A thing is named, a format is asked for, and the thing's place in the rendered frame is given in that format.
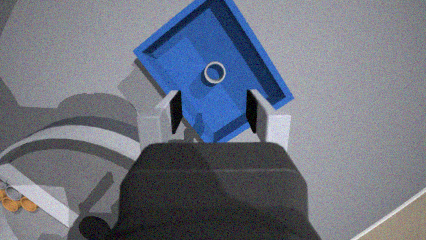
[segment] blue plastic container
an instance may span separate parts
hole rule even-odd
[[[166,94],[182,92],[183,115],[205,142],[227,142],[249,128],[248,89],[275,109],[293,99],[231,0],[194,1],[134,53]],[[212,62],[220,64],[207,67]]]

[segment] gray surface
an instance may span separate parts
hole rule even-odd
[[[120,95],[132,50],[190,2],[18,2],[0,36],[0,77],[23,106]],[[279,112],[292,116],[289,154],[322,238],[349,239],[426,186],[423,1],[236,4],[295,96]]]

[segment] white strip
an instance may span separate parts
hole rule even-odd
[[[418,198],[420,198],[425,193],[426,193],[426,188],[423,188],[419,193],[417,193],[412,198],[410,198],[409,200],[404,202],[397,209],[393,210],[391,213],[389,213],[388,215],[386,215],[385,217],[383,217],[382,219],[380,219],[379,221],[377,221],[376,223],[371,225],[369,228],[365,229],[363,232],[361,232],[360,234],[353,237],[352,240],[357,240],[357,239],[361,238],[362,236],[364,236],[365,234],[369,233],[371,230],[378,227],[380,224],[384,223],[386,220],[388,220],[389,218],[391,218],[392,216],[397,214],[399,211],[401,211],[402,209],[404,209],[405,207],[407,207],[408,205],[410,205],[411,203],[416,201]]]
[[[13,188],[18,190],[50,216],[67,227],[71,227],[78,218],[78,214],[68,206],[44,191],[41,187],[27,178],[10,164],[0,166],[0,175],[8,181]]]
[[[33,135],[11,145],[0,153],[0,159],[10,151],[24,144],[49,139],[78,140],[99,145],[136,160],[141,149],[139,142],[113,131],[89,126],[59,126],[41,130]]]

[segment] blue tray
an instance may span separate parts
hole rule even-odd
[[[293,99],[231,0],[194,1],[134,53],[166,94],[182,92],[183,116],[205,142],[227,142],[249,128],[248,89],[275,109]],[[207,67],[215,61],[224,69]]]

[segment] white ring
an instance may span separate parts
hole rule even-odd
[[[221,67],[221,68],[222,68],[222,70],[223,70],[223,75],[222,75],[222,77],[220,77],[219,79],[212,79],[212,78],[210,78],[210,77],[209,77],[209,75],[207,74],[207,69],[208,69],[210,66],[213,66],[213,65],[218,65],[218,66],[219,66],[219,67]],[[218,83],[222,82],[222,81],[223,81],[223,79],[225,79],[225,76],[226,76],[226,70],[225,70],[225,67],[224,67],[224,66],[223,66],[223,64],[222,64],[222,63],[220,63],[220,62],[217,62],[217,61],[210,62],[209,64],[207,64],[206,68],[204,68],[204,77],[206,78],[206,80],[207,80],[209,83],[218,84]]]

